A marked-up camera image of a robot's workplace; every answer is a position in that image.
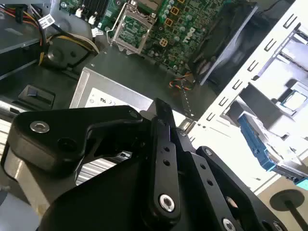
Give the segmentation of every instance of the metal panel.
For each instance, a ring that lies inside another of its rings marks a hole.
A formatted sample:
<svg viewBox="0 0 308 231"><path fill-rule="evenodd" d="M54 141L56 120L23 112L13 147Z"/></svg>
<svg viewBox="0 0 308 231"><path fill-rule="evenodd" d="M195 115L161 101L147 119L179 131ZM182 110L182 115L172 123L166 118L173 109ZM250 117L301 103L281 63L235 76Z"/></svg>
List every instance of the metal panel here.
<svg viewBox="0 0 308 231"><path fill-rule="evenodd" d="M0 12L0 53L26 47L40 39L39 31L32 25L16 23L10 15Z"/></svg>
<svg viewBox="0 0 308 231"><path fill-rule="evenodd" d="M181 91L169 88L173 79L171 72L152 65L148 60L136 55L127 56L117 47L109 47L83 69L70 107L85 107L92 89L96 88L139 111L147 110L153 99L160 98L173 110L185 115ZM191 104L192 112L201 115L215 94L209 86L203 86L189 92L188 97L195 102Z"/></svg>
<svg viewBox="0 0 308 231"><path fill-rule="evenodd" d="M276 50L291 34L294 28L299 23L303 23L301 17L304 15L302 9L305 8L305 5L305 0L296 0L294 2L252 55L247 59L225 89L198 120L197 123L200 124L200 126L195 126L190 132L190 136L197 136L199 133L198 131L202 129L202 127L206 128L207 126L210 126L218 116L228 109L234 99L248 85L248 82L256 76L266 62L274 56ZM223 100L228 100L228 103L221 103Z"/></svg>

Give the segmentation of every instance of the blue plastic latch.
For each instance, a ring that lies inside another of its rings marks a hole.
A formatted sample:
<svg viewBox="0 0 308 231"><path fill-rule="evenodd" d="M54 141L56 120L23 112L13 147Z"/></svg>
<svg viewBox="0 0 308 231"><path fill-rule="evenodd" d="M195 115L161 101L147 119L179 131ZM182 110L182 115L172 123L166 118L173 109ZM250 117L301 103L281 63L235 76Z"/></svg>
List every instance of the blue plastic latch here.
<svg viewBox="0 0 308 231"><path fill-rule="evenodd" d="M304 178L300 181L298 181L297 183L295 183L296 186L308 190L308 178Z"/></svg>
<svg viewBox="0 0 308 231"><path fill-rule="evenodd" d="M273 170L276 165L268 157L268 150L260 138L255 134L254 130L251 128L245 115L238 119L241 125L241 132L244 135L247 144L252 151L253 155L258 159L260 165L266 170Z"/></svg>

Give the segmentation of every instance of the green circuit board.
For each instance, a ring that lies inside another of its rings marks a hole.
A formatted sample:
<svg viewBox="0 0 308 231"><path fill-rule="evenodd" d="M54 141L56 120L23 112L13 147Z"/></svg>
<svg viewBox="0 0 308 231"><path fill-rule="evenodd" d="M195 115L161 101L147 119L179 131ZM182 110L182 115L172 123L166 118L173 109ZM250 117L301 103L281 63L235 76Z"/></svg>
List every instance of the green circuit board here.
<svg viewBox="0 0 308 231"><path fill-rule="evenodd" d="M184 75L190 56L224 3L225 0L166 0L142 54Z"/></svg>
<svg viewBox="0 0 308 231"><path fill-rule="evenodd" d="M140 46L142 36L147 32L147 27L131 17L125 17L124 28L119 38L135 48Z"/></svg>
<svg viewBox="0 0 308 231"><path fill-rule="evenodd" d="M127 2L127 0L110 0L97 27L104 31L111 29L125 2Z"/></svg>
<svg viewBox="0 0 308 231"><path fill-rule="evenodd" d="M82 5L82 1L67 0L65 10L74 13ZM150 31L141 55L148 56L168 69L184 75L189 71L187 67L189 58L205 38L224 4L237 0L136 1L139 2L139 10L143 10L148 15L151 13L151 9L145 4L155 1L159 5L157 10L153 11L157 15L157 21ZM112 28L125 2L127 0L106 2L104 13L98 18L97 27L103 31ZM119 38L137 48L147 28L138 20L130 17L125 18L125 23L122 26L124 28L121 30Z"/></svg>

